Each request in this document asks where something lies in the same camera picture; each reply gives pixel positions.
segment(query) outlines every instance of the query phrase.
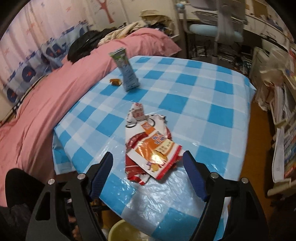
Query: pink blanket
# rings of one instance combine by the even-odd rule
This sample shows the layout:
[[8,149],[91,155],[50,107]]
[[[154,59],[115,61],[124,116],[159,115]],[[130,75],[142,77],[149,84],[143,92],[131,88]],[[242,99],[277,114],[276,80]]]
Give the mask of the pink blanket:
[[5,176],[20,168],[42,182],[54,176],[53,128],[67,111],[99,80],[116,68],[109,53],[127,49],[137,55],[171,56],[180,48],[164,33],[142,28],[124,39],[93,50],[75,64],[66,62],[25,98],[16,119],[0,128],[0,206],[6,206]]

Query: silver screw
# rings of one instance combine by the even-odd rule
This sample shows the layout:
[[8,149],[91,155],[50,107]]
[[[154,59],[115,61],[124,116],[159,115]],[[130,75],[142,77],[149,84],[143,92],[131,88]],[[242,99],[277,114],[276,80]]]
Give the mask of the silver screw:
[[242,183],[247,184],[249,182],[249,180],[246,177],[242,178]]
[[55,179],[51,178],[51,179],[48,180],[47,183],[48,183],[49,185],[52,185],[52,184],[55,183]]
[[219,174],[216,172],[211,172],[210,175],[211,175],[211,178],[213,178],[213,179],[217,179],[219,177]]
[[80,174],[78,174],[78,176],[77,176],[77,178],[78,178],[79,180],[83,180],[85,177],[86,177],[86,175],[85,175],[84,173],[80,173]]

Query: black pants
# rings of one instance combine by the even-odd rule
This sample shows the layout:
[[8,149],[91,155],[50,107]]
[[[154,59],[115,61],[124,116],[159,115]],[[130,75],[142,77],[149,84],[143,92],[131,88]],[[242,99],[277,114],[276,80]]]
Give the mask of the black pants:
[[6,174],[5,195],[9,208],[26,204],[33,212],[44,184],[20,169],[11,169]]

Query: light blue chair seat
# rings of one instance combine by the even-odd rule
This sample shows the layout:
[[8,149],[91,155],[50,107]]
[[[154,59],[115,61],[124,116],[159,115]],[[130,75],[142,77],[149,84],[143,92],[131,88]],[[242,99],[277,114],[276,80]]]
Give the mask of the light blue chair seat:
[[[189,30],[194,34],[213,38],[215,38],[218,34],[218,27],[213,25],[192,24],[190,25]],[[234,41],[242,43],[244,41],[242,34],[234,31]]]

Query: desk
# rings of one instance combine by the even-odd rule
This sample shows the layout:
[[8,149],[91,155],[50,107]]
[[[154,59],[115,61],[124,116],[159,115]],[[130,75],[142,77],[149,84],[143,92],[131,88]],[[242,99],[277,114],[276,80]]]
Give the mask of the desk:
[[[111,152],[114,165],[100,199],[149,236],[165,241],[189,240],[205,203],[196,196],[182,162],[161,181],[150,178],[141,186],[127,180],[125,117],[133,102],[142,103],[147,114],[166,116],[176,143],[211,172],[238,180],[255,88],[238,72],[199,61],[136,56],[130,62],[140,87],[126,93],[122,86],[110,85],[111,78],[121,78],[117,68],[89,90],[55,127],[61,144],[53,151],[55,170],[65,173],[73,167],[86,172]],[[59,160],[59,156],[70,159]],[[224,217],[217,239],[223,235]]]
[[[215,13],[216,11],[207,11],[207,10],[200,10],[197,8],[192,7],[191,5],[185,5],[186,16],[188,21],[199,21],[200,19],[194,14],[195,11],[203,11],[203,12],[210,12]],[[263,21],[260,18],[257,18],[253,15],[246,14],[246,18],[248,21],[248,25],[244,25],[244,30],[250,31],[255,34],[265,34],[274,38],[279,44],[286,46],[288,44],[287,37],[276,27],[270,25],[269,23]]]

